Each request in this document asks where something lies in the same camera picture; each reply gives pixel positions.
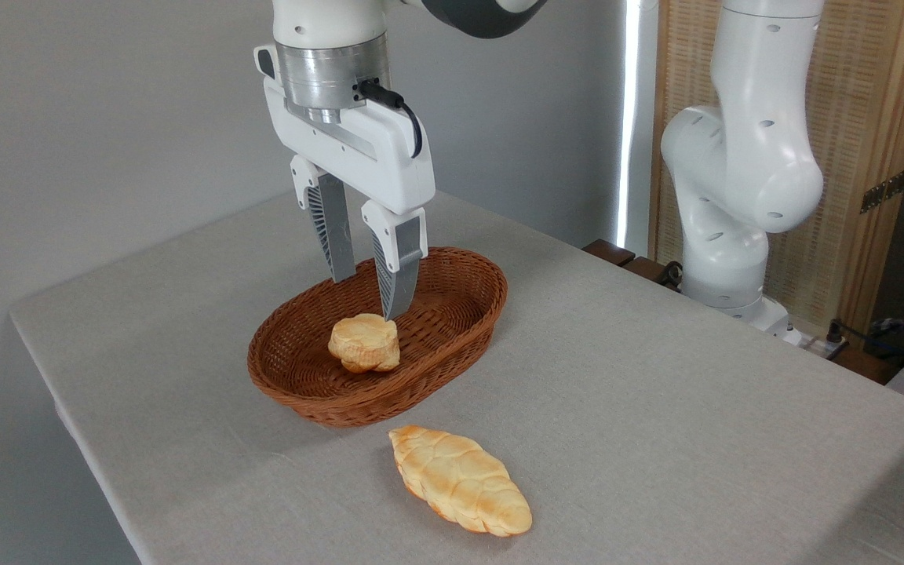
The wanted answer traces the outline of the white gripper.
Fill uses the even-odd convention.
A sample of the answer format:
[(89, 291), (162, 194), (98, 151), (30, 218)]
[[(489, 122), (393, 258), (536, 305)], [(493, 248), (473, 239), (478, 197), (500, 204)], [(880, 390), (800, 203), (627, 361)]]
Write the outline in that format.
[(428, 141), (413, 157), (412, 119), (372, 100), (342, 108), (338, 124), (313, 121), (286, 99), (272, 47), (255, 48), (254, 62), (264, 75), (274, 131), (298, 155), (290, 162), (297, 201), (311, 215), (331, 278), (340, 283), (355, 274), (345, 182), (370, 198), (362, 216), (372, 232), (381, 310), (385, 319), (397, 319), (410, 308), (420, 262), (428, 255), (425, 211), (419, 208), (436, 193)]

